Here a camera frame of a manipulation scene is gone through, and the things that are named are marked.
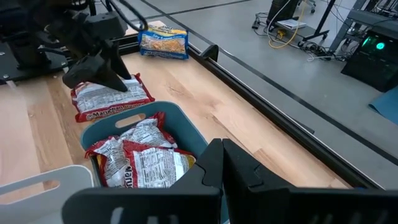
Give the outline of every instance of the wooden table surface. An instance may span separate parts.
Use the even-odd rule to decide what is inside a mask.
[[[123,60],[131,74],[141,73],[156,100],[178,104],[208,142],[230,138],[296,186],[349,187],[194,59],[136,53],[123,56]],[[70,90],[62,83],[62,73],[23,81],[16,88],[0,86],[0,95],[0,185],[71,164],[92,169],[79,139],[90,122],[75,122],[76,109]],[[49,187],[51,183],[37,184],[3,195],[0,202]]]

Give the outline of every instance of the blue mat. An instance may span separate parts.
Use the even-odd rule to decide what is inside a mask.
[[[369,106],[398,125],[398,86],[375,99]]]

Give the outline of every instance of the plastic wrapper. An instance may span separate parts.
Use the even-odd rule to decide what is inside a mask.
[[[188,58],[188,31],[167,26],[149,26],[138,35],[141,55]]]
[[[114,136],[98,141],[86,151],[87,156],[96,156],[102,183],[108,187],[124,186],[124,171],[129,161],[120,139]]]
[[[139,78],[133,75],[130,80],[123,80],[127,92],[113,90],[95,83],[82,83],[71,91],[72,104],[78,110],[77,122],[91,121],[96,118],[120,113],[155,101]]]
[[[162,129],[164,122],[165,113],[158,112],[122,135],[98,141],[87,150],[86,157],[95,156],[98,162],[104,185],[168,187],[186,173],[195,158],[177,148],[174,138]],[[149,175],[148,170],[152,176],[144,180],[144,176]]]
[[[179,149],[166,150],[130,141],[123,141],[123,149],[129,161],[124,175],[128,188],[171,187],[196,161]]]
[[[174,138],[163,130],[164,121],[165,113],[158,112],[150,118],[138,122],[131,129],[120,135],[120,138],[148,146],[175,149],[177,144]]]

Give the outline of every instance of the computer tower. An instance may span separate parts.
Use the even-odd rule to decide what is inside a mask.
[[[341,71],[386,92],[398,85],[398,39],[372,30]]]
[[[279,12],[280,9],[288,2],[289,0],[273,0],[271,8],[269,9],[267,24],[271,22],[272,18]],[[286,19],[291,19],[293,17],[294,11],[296,10],[297,4],[300,0],[290,0],[290,2],[283,8],[283,10],[278,14],[278,16],[272,21],[275,23],[277,21],[282,21]]]

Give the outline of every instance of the green led light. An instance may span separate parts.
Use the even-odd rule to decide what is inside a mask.
[[[384,46],[385,46],[385,44],[384,44],[383,42],[381,42],[381,43],[378,43],[378,44],[376,45],[376,48],[377,48],[378,50],[381,50],[381,49],[384,48]]]
[[[369,41],[370,37],[366,38],[366,40],[363,42],[362,46],[364,46],[368,41]]]

